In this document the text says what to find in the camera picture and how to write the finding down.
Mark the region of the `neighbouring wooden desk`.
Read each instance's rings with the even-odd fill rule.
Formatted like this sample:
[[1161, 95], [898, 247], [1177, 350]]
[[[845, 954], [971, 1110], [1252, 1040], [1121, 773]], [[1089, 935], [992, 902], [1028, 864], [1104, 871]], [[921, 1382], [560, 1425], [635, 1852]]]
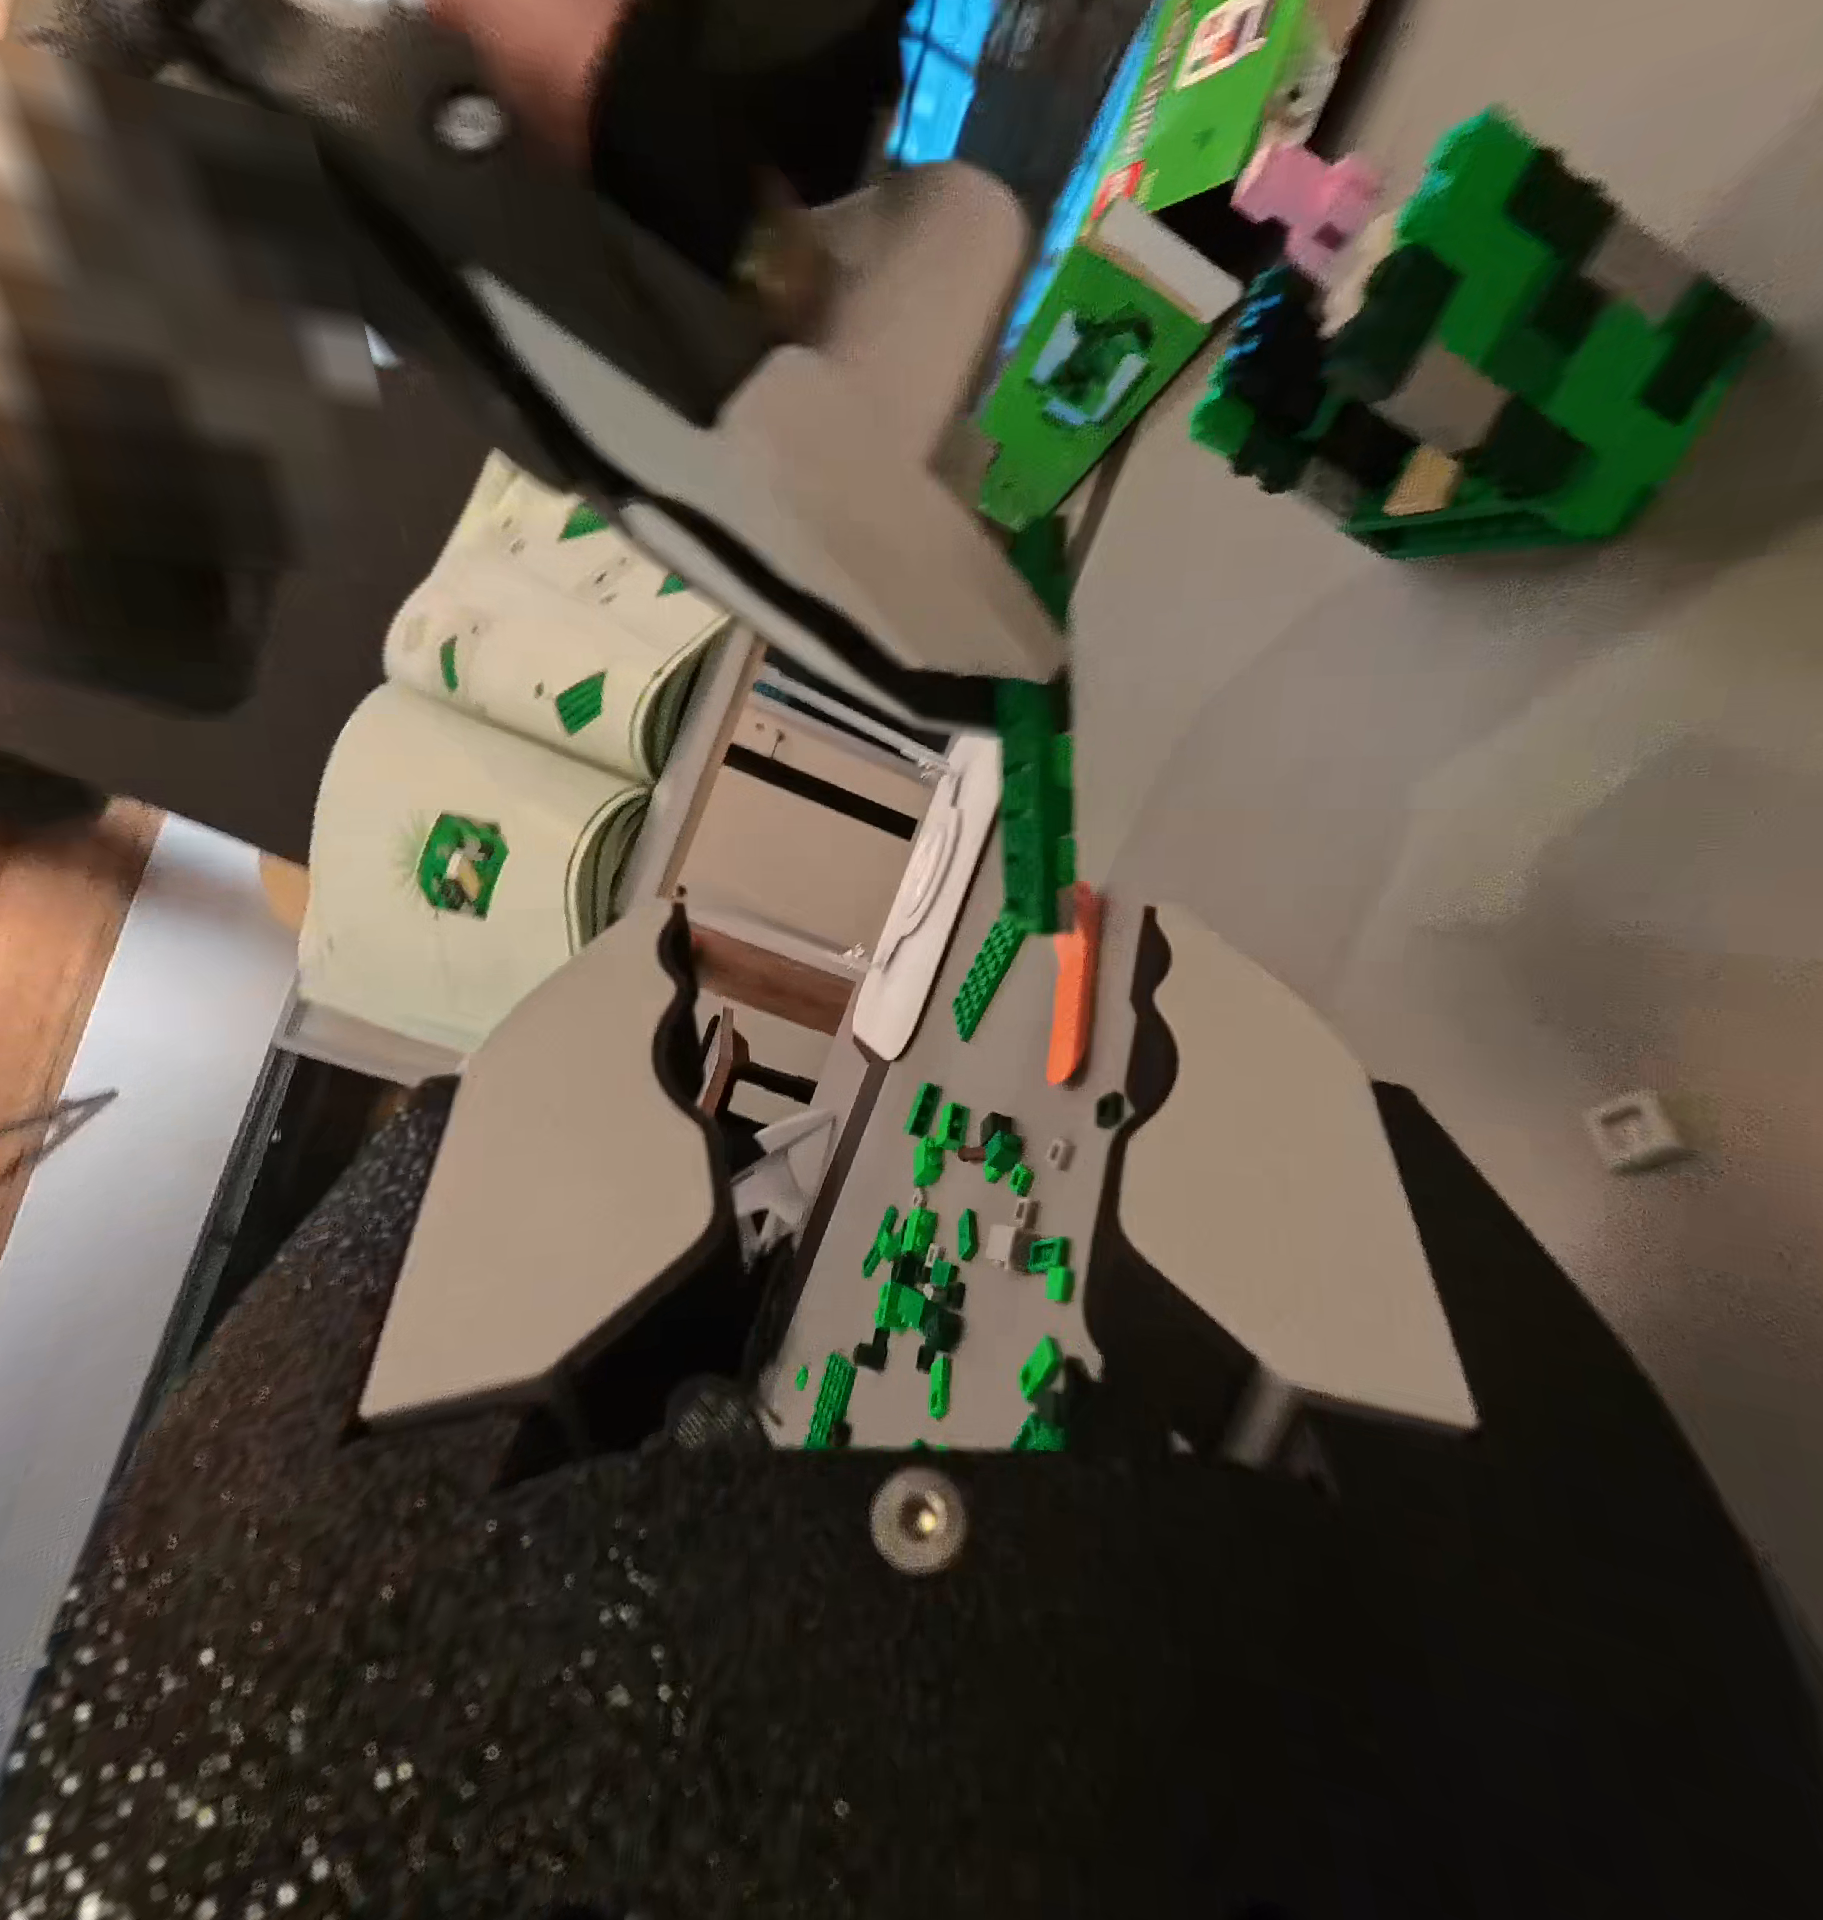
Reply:
[[947, 738], [820, 684], [732, 625], [653, 792], [633, 889], [683, 907], [700, 987], [814, 1076], [849, 1025]]

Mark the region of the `white table mat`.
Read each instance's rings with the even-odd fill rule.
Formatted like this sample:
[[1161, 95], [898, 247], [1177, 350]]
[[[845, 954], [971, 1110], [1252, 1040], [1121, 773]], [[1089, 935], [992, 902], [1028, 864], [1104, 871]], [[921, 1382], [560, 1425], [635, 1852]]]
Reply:
[[[987, 758], [997, 773], [997, 810], [994, 810], [994, 820], [997, 820], [999, 798], [1000, 798], [1000, 745], [994, 736], [984, 736], [984, 734], [957, 736], [947, 752], [946, 768], [935, 779], [935, 785], [952, 766], [969, 762], [971, 758], [978, 758], [978, 756]], [[853, 1002], [850, 1030], [853, 1030], [854, 1042], [862, 1044], [864, 1047], [868, 1047], [869, 1055], [874, 1055], [877, 1059], [891, 1062], [913, 1042], [913, 1037], [924, 1020], [925, 1007], [933, 999], [933, 992], [939, 984], [939, 972], [947, 957], [947, 947], [952, 945], [955, 927], [963, 921], [964, 905], [966, 905], [969, 895], [971, 895], [971, 889], [969, 889], [961, 911], [955, 914], [955, 924], [950, 933], [939, 935], [939, 937], [925, 935], [919, 940], [919, 947], [924, 947], [924, 950], [914, 951], [908, 957], [908, 968], [898, 966], [894, 972], [874, 972], [874, 957], [873, 957], [869, 968], [868, 968], [864, 982], [860, 984], [860, 991], [857, 991], [857, 997]]]

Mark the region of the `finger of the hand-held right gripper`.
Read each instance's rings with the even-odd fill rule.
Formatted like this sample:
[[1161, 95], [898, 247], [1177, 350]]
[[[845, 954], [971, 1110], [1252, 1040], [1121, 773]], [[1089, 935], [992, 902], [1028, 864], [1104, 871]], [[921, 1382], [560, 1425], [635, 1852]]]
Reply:
[[667, 571], [741, 618], [806, 677], [917, 724], [994, 724], [994, 679], [899, 661], [833, 603], [791, 584], [741, 540], [680, 501], [623, 499], [620, 525]]
[[907, 170], [820, 210], [819, 335], [653, 456], [653, 492], [747, 554], [715, 544], [700, 584], [783, 657], [828, 679], [1062, 674], [1059, 624], [947, 465], [1030, 234], [978, 170]]

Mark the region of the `lego instruction booklet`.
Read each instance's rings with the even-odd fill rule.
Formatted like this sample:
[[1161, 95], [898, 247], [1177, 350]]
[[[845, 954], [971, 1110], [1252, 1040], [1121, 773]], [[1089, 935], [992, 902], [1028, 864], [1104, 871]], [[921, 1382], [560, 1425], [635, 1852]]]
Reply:
[[729, 615], [495, 452], [317, 792], [301, 995], [459, 1056], [620, 914]]

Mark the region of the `pink lego pig figure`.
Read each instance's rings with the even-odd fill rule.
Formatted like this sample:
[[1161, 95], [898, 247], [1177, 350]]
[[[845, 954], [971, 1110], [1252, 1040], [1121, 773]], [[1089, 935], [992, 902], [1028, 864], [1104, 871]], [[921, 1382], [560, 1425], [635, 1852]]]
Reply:
[[1364, 156], [1318, 156], [1293, 139], [1271, 139], [1239, 174], [1229, 203], [1242, 219], [1284, 227], [1284, 259], [1331, 285], [1343, 255], [1375, 217], [1386, 175]]

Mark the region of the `person's right hand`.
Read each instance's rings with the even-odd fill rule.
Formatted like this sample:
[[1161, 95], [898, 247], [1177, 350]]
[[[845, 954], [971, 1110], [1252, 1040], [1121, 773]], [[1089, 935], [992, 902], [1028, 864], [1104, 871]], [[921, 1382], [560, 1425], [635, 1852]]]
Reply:
[[429, 3], [499, 87], [530, 107], [574, 107], [633, 3]]

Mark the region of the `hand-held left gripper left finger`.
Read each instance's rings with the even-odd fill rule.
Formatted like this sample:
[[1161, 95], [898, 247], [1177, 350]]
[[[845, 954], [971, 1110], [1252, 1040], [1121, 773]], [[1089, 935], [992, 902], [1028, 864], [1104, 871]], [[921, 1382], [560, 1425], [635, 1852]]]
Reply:
[[747, 1332], [683, 907], [613, 921], [462, 1070], [357, 1404], [401, 1430], [544, 1412], [635, 1445]]

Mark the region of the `orange brick separator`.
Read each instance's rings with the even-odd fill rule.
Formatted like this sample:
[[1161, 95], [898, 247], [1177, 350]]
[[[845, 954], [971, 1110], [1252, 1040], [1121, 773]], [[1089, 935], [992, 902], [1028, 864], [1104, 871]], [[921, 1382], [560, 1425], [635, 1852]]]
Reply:
[[1045, 1056], [1049, 1086], [1069, 1086], [1085, 1073], [1106, 935], [1106, 900], [1089, 880], [1076, 880], [1062, 907], [1069, 919], [1054, 937], [1056, 979]]

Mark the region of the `pile of small green bricks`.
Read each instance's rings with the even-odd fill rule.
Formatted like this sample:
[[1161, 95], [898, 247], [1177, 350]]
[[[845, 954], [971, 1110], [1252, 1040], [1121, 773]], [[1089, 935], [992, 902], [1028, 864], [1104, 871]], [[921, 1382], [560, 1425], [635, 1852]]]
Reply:
[[853, 1162], [767, 1379], [804, 1454], [1068, 1454], [1099, 1133], [1069, 1095], [914, 1082]]

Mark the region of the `green lego set box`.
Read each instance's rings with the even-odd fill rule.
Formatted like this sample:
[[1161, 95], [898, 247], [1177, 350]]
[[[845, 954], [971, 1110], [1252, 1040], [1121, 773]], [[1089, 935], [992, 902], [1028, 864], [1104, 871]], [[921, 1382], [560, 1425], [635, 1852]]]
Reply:
[[1069, 201], [979, 407], [979, 513], [1054, 513], [1280, 252], [1231, 207], [1260, 149], [1294, 131], [1328, 45], [1304, 3], [1158, 4], [1115, 136]]

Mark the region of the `green lego creeper figure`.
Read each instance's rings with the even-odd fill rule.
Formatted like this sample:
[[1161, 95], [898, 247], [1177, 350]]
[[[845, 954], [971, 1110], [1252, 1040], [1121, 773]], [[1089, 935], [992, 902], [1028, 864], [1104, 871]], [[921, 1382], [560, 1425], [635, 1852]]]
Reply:
[[1769, 335], [1498, 107], [1384, 192], [1331, 285], [1271, 225], [1190, 439], [1392, 561], [1617, 537]]

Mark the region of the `small grey lego tile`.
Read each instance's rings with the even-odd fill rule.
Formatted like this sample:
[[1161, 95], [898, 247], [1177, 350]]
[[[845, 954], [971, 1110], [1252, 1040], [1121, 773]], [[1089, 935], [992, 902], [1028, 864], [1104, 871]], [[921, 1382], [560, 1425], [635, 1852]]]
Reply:
[[1581, 1117], [1600, 1165], [1615, 1176], [1637, 1176], [1686, 1164], [1697, 1149], [1665, 1098], [1649, 1089], [1612, 1095]]

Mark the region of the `white booklet stand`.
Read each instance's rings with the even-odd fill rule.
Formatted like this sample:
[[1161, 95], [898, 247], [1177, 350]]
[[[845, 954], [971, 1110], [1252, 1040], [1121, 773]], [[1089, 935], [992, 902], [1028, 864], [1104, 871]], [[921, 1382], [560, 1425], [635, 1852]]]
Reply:
[[997, 810], [997, 773], [984, 756], [952, 766], [935, 785], [898, 895], [874, 947], [874, 972], [908, 968], [925, 935], [953, 927]]

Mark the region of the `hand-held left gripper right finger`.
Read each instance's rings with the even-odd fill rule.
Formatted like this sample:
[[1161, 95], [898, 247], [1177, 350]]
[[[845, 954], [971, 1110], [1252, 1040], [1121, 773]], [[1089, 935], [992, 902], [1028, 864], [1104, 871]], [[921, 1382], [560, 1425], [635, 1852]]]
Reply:
[[1086, 1454], [1263, 1467], [1314, 1412], [1481, 1414], [1372, 1073], [1183, 907], [1140, 909], [1086, 1248]]

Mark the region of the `long green lego plate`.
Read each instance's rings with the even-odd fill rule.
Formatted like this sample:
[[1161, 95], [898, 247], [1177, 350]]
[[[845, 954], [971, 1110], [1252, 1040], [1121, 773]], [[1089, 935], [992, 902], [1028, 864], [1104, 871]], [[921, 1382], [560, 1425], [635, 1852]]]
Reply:
[[952, 1020], [963, 1044], [978, 1035], [1028, 933], [1028, 924], [1009, 909], [1002, 909], [989, 924], [952, 1001]]

